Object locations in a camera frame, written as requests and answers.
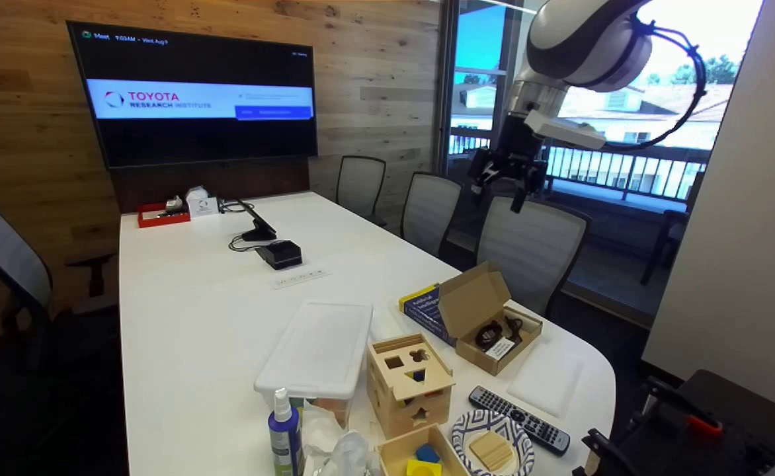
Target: table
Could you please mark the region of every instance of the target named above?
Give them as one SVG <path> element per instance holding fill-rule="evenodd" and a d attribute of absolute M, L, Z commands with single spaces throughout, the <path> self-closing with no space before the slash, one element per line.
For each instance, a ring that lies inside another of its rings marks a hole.
<path fill-rule="evenodd" d="M 253 251 L 229 251 L 229 239 L 251 231 L 249 215 L 199 217 L 167 227 L 138 227 L 135 215 L 122 217 L 122 369 L 132 476 L 273 474 L 263 423 L 269 408 L 253 391 L 253 382 L 299 304 L 364 301 L 373 307 L 374 342 L 426 333 L 400 312 L 396 300 L 458 275 L 454 268 L 318 194 L 249 203 L 279 239 L 302 247 L 302 268 L 274 272 Z M 532 349 L 521 351 L 492 378 L 426 336 L 458 382 L 450 423 L 468 410 L 464 396 L 479 385 L 508 396 L 508 382 L 532 355 Z M 565 415 L 548 415 L 521 402 L 523 410 L 572 433 L 562 457 L 536 449 L 533 474 L 568 474 L 587 460 L 587 447 L 579 441 L 587 429 L 610 431 L 615 378 L 599 351 L 553 324 L 544 324 L 533 346 L 562 346 L 585 362 Z M 349 427 L 371 444 L 382 441 L 364 378 L 349 402 Z"/>

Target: bottle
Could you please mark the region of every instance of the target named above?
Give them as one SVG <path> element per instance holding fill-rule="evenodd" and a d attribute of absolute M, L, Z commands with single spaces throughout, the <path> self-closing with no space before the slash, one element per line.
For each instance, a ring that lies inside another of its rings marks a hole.
<path fill-rule="evenodd" d="M 302 422 L 299 414 L 290 408 L 285 390 L 274 390 L 269 436 L 274 453 L 274 476 L 302 476 Z"/>

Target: wooden wall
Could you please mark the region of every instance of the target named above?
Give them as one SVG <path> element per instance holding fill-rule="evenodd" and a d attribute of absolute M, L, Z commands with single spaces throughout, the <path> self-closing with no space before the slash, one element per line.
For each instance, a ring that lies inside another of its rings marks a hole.
<path fill-rule="evenodd" d="M 408 178 L 430 168 L 438 2 L 0 0 L 0 209 L 52 268 L 54 307 L 84 295 L 84 275 L 64 260 L 117 247 L 118 232 L 65 18 L 312 46 L 319 113 L 312 188 L 333 194 L 341 153 L 382 157 L 381 215 L 393 223 Z"/>

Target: wall-mounted tv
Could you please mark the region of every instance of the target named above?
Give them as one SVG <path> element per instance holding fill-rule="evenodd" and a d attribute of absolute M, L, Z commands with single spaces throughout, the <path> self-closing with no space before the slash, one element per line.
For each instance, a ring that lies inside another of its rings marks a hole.
<path fill-rule="evenodd" d="M 318 157 L 312 47 L 68 22 L 107 170 Z"/>

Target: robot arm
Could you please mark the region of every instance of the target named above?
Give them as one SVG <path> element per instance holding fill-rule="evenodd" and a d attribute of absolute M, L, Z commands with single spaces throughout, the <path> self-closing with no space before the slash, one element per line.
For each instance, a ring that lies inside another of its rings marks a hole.
<path fill-rule="evenodd" d="M 512 213 L 519 213 L 523 195 L 544 184 L 544 165 L 536 162 L 541 143 L 550 141 L 595 152 L 648 148 L 671 136 L 691 117 L 704 96 L 704 62 L 679 33 L 636 22 L 636 12 L 644 2 L 648 0 L 548 0 L 536 12 L 527 38 L 527 62 L 515 75 L 497 148 L 479 152 L 468 170 L 475 194 L 497 178 L 519 178 L 523 181 L 512 202 Z M 618 147 L 606 143 L 591 128 L 557 119 L 557 108 L 572 84 L 598 92 L 627 87 L 651 59 L 651 38 L 681 47 L 693 59 L 697 75 L 697 92 L 671 129 L 640 147 Z"/>

